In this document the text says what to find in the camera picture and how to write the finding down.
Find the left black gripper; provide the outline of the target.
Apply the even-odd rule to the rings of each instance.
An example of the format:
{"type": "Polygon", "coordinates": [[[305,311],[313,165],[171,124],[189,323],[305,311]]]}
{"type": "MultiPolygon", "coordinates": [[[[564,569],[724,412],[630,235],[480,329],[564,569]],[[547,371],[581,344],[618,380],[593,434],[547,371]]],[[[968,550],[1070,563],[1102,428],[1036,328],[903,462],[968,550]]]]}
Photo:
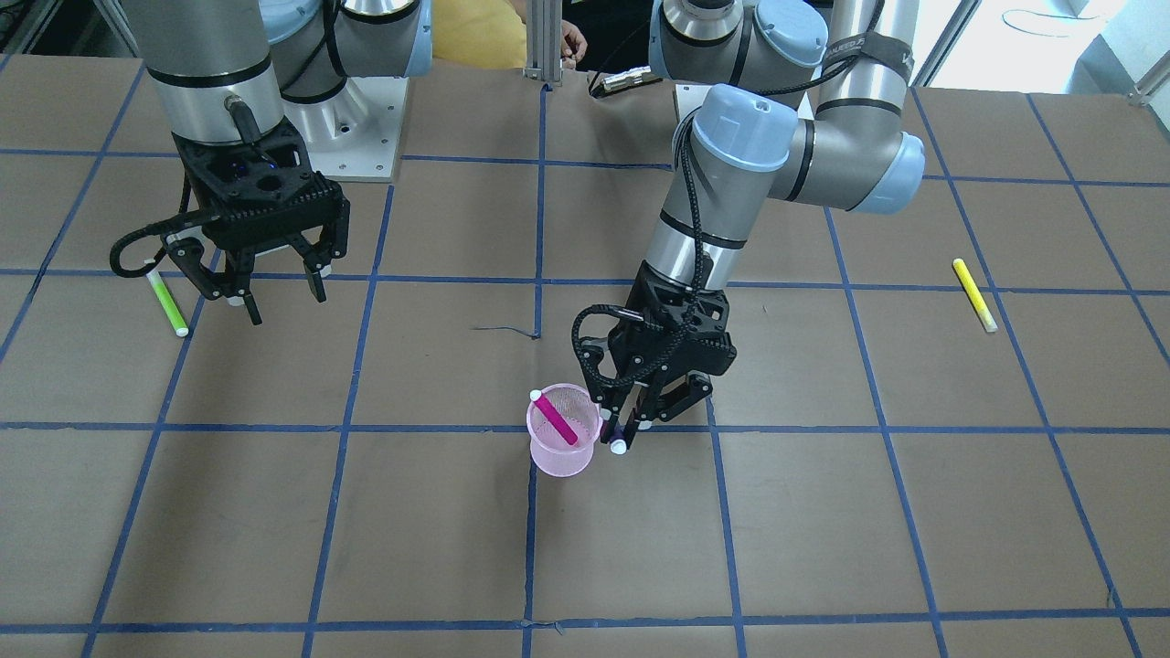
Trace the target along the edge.
{"type": "MultiPolygon", "coordinates": [[[[644,391],[640,412],[652,420],[670,421],[713,392],[710,376],[727,373],[737,350],[727,333],[727,292],[698,289],[694,296],[683,283],[640,265],[625,308],[644,314],[644,324],[622,321],[607,334],[615,377],[636,369],[644,391]]],[[[632,448],[639,429],[638,412],[622,421],[622,407],[638,383],[599,388],[599,443],[632,448]]]]}

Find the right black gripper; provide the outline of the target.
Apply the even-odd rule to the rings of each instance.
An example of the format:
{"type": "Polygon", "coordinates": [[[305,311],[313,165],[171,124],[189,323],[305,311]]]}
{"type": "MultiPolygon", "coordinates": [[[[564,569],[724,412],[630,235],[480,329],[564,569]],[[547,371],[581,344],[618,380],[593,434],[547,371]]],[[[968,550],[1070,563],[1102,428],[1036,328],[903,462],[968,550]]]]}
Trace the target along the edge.
{"type": "Polygon", "coordinates": [[[338,183],[314,170],[292,121],[281,119],[254,144],[173,139],[200,205],[176,217],[176,224],[200,228],[229,258],[225,270],[212,270],[200,239],[167,242],[167,258],[197,292],[212,301],[235,299],[252,325],[262,324],[250,290],[254,251],[289,245],[302,258],[311,295],[325,302],[324,270],[347,254],[350,203],[338,183]]]}

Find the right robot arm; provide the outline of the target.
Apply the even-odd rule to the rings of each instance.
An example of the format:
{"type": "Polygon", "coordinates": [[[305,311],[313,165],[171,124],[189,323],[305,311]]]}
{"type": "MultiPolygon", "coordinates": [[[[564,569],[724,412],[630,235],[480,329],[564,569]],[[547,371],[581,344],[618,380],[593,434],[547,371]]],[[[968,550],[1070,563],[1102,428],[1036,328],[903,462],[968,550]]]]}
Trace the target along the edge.
{"type": "Polygon", "coordinates": [[[343,181],[394,174],[407,82],[431,71],[431,1],[125,1],[185,172],[171,219],[113,242],[156,237],[209,300],[252,297],[256,259],[296,251],[311,295],[346,256],[343,181]]]}

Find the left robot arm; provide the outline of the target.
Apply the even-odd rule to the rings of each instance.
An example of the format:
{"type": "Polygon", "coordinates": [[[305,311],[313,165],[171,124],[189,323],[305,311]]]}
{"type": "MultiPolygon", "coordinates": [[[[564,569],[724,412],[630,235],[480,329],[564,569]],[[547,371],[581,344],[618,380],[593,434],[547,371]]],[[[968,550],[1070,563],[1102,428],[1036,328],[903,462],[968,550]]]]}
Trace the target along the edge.
{"type": "Polygon", "coordinates": [[[656,1],[648,62],[707,85],[673,136],[670,189],[626,304],[605,340],[574,334],[599,440],[622,454],[641,430],[713,392],[736,357],[727,285],[768,199],[873,214],[907,207],[923,142],[901,128],[915,1],[656,1]]]}

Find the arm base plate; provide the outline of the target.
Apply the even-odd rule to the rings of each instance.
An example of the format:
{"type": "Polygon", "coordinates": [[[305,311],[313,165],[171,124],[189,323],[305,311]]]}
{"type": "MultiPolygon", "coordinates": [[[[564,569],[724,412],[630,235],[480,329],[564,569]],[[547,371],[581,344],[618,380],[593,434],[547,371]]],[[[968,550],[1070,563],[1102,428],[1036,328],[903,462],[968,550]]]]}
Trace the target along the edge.
{"type": "Polygon", "coordinates": [[[283,102],[314,170],[335,181],[391,183],[410,78],[347,78],[330,100],[283,102]]]}
{"type": "Polygon", "coordinates": [[[706,103],[707,92],[710,89],[711,85],[696,83],[677,83],[675,85],[675,111],[680,123],[686,116],[689,116],[690,112],[706,103]]]}

